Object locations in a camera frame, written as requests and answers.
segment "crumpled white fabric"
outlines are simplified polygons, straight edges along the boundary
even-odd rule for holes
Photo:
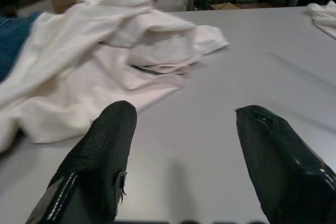
[[[114,101],[139,111],[181,88],[177,73],[228,45],[217,28],[160,12],[152,0],[78,2],[35,21],[1,83],[0,152],[18,128],[34,143],[52,143],[84,135]]]
[[[336,4],[334,1],[323,8],[318,4],[309,4],[308,13],[314,21],[314,24],[325,33],[336,39]]]

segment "denim fabric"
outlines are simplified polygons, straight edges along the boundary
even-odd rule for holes
[[[0,81],[12,69],[18,53],[29,36],[35,19],[41,14],[36,12],[25,18],[6,18],[0,16]]]

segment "blue object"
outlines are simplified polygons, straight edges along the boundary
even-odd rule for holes
[[[25,18],[0,16],[0,82],[11,71],[31,25],[40,14],[36,12]]]

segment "white garment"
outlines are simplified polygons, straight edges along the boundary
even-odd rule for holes
[[[35,21],[0,85],[0,152],[19,127],[52,143],[84,135],[114,101],[139,111],[183,86],[175,73],[228,44],[217,28],[159,12],[152,0],[79,2]]]
[[[336,39],[336,4],[333,1],[323,8],[318,4],[309,4],[308,13],[314,21],[314,24],[325,33]]]

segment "table surface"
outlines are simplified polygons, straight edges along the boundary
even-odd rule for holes
[[[250,182],[235,109],[259,104],[288,120],[336,170],[336,40],[304,8],[176,13],[222,29],[230,45],[185,87],[138,116],[119,220],[267,222]],[[25,139],[0,159],[0,222],[25,223],[77,140]]]

